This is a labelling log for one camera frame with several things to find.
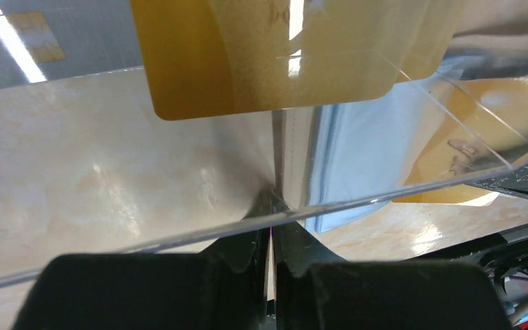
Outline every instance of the clear plastic sheet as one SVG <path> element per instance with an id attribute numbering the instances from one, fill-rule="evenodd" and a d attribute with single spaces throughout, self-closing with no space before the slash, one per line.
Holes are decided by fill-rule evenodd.
<path id="1" fill-rule="evenodd" d="M 412 69 L 368 49 L 392 89 L 284 110 L 279 129 L 270 111 L 160 120 L 141 68 L 0 89 L 0 288 L 63 253 L 156 252 L 304 219 L 323 231 L 324 217 L 524 164 L 528 48 L 469 31 L 434 74 L 420 63 L 436 38 L 410 52 Z M 243 219 L 263 191 L 289 209 Z"/>

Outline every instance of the gold card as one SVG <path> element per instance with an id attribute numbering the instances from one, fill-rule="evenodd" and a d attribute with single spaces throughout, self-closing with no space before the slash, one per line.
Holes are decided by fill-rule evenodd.
<path id="1" fill-rule="evenodd" d="M 404 81 L 400 71 L 415 79 L 437 68 L 463 3 L 131 0 L 131 7 L 155 112 L 181 120 L 379 98 Z"/>

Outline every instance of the marble surface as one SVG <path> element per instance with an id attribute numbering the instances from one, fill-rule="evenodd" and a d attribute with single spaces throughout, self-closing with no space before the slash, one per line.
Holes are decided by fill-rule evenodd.
<path id="1" fill-rule="evenodd" d="M 528 200 L 499 195 L 480 207 L 390 203 L 363 219 L 313 235 L 348 260 L 400 260 L 526 223 Z"/>
<path id="2" fill-rule="evenodd" d="M 242 219 L 270 112 L 166 122 L 143 69 L 0 90 L 0 276 Z"/>

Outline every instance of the black plastic part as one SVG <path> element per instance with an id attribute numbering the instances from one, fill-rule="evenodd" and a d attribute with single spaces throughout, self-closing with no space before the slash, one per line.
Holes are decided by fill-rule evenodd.
<path id="1" fill-rule="evenodd" d="M 13 329 L 258 329 L 270 231 L 200 254 L 77 254 L 53 260 Z"/>
<path id="2" fill-rule="evenodd" d="M 272 237 L 278 329 L 511 329 L 477 266 L 347 263 L 295 223 Z"/>
<path id="3" fill-rule="evenodd" d="M 528 238 L 508 243 L 501 234 L 493 234 L 431 252 L 418 259 L 454 259 L 474 263 L 493 277 L 495 286 L 499 286 L 506 276 L 516 272 L 528 274 Z M 504 288 L 498 287 L 497 292 L 504 293 Z"/>

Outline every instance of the gray ceiling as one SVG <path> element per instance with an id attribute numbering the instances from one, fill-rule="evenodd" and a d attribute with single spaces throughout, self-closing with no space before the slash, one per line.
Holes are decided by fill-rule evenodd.
<path id="1" fill-rule="evenodd" d="M 48 80 L 142 65 L 129 0 L 0 0 L 7 14 L 39 11 L 65 59 L 37 63 Z M 0 41 L 0 89 L 28 83 Z"/>

